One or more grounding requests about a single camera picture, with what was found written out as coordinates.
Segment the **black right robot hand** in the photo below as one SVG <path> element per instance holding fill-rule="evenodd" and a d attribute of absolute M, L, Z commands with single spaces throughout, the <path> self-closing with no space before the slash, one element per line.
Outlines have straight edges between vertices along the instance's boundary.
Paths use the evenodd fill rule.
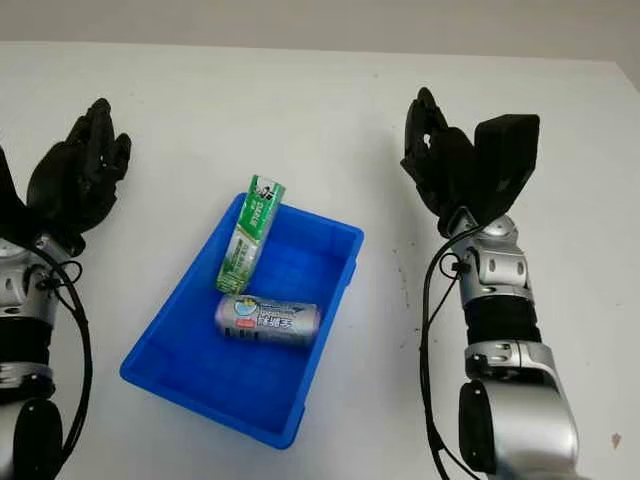
<path fill-rule="evenodd" d="M 450 238 L 468 206 L 474 147 L 465 133 L 448 124 L 431 91 L 422 87 L 407 112 L 401 166 Z"/>

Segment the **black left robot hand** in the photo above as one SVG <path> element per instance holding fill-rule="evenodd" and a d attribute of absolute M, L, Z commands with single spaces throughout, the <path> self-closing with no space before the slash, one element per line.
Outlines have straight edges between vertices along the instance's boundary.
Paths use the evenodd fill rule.
<path fill-rule="evenodd" d="M 130 137 L 115 134 L 111 105 L 99 98 L 38 163 L 28 184 L 27 206 L 59 226 L 84 233 L 111 211 L 130 155 Z"/>

